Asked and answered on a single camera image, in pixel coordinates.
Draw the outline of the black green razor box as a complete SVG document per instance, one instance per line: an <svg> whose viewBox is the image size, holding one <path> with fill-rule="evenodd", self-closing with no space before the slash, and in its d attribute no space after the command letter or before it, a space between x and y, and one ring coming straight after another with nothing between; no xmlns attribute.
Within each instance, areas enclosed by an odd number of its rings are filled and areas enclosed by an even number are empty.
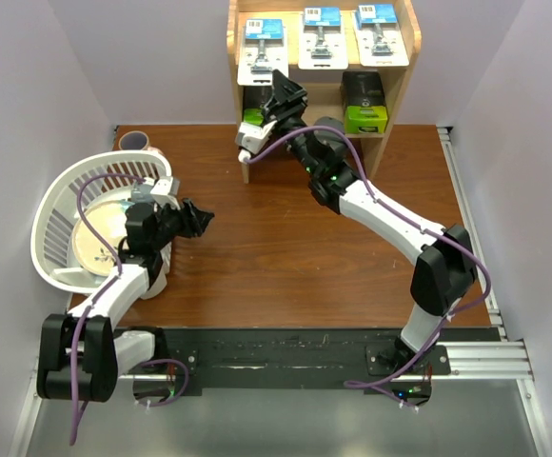
<svg viewBox="0 0 552 457"><path fill-rule="evenodd" d="M255 126L261 126L263 123L262 109L270 99L271 93L272 88L269 86L244 87L242 120Z"/></svg>
<svg viewBox="0 0 552 457"><path fill-rule="evenodd" d="M384 134L388 110L382 79L377 71L345 71L341 95L346 134Z"/></svg>

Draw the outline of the blue razor blister pack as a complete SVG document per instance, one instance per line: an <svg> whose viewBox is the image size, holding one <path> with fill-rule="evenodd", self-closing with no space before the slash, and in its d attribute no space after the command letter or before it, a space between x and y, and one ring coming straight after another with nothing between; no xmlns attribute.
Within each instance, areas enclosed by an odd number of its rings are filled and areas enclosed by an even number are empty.
<svg viewBox="0 0 552 457"><path fill-rule="evenodd" d="M361 4L353 13L363 67L407 67L409 59L394 6Z"/></svg>
<svg viewBox="0 0 552 457"><path fill-rule="evenodd" d="M346 70L347 44L338 7L306 7L299 27L300 70Z"/></svg>

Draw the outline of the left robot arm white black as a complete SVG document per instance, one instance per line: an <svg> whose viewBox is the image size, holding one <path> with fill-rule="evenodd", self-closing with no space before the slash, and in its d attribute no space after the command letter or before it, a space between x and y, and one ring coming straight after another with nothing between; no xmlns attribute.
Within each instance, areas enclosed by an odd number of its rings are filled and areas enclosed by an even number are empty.
<svg viewBox="0 0 552 457"><path fill-rule="evenodd" d="M134 203L126 211L127 235L106 281L80 306L52 313L41 328L36 389L44 399L104 403L121 374L139 366L158 373L168 364L159 329L113 331L131 305L161 286L162 249L177 237L200 237L214 213L184 199L180 208Z"/></svg>

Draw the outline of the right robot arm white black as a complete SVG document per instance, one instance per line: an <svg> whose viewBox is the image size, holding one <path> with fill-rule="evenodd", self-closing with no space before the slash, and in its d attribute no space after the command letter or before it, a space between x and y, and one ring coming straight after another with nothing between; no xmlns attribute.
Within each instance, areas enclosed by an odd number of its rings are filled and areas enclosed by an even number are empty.
<svg viewBox="0 0 552 457"><path fill-rule="evenodd" d="M477 279L469 233L461 225L444 228L427 221L378 191L361 166L347 163L352 144L339 128L304 122L306 106L306 90L274 70L263 115L271 132L308 173L314 199L377 233L414 267L412 311L381 361L394 370L418 373L429 362L426 347L436 342L440 322Z"/></svg>

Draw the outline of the white Gillette razor blister pack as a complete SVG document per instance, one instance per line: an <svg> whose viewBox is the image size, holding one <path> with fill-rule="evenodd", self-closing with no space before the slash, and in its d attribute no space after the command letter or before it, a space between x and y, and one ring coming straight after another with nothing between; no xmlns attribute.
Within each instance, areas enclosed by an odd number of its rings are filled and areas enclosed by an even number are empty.
<svg viewBox="0 0 552 457"><path fill-rule="evenodd" d="M270 86L273 72L288 76L286 26L281 18L250 18L243 27L237 83Z"/></svg>

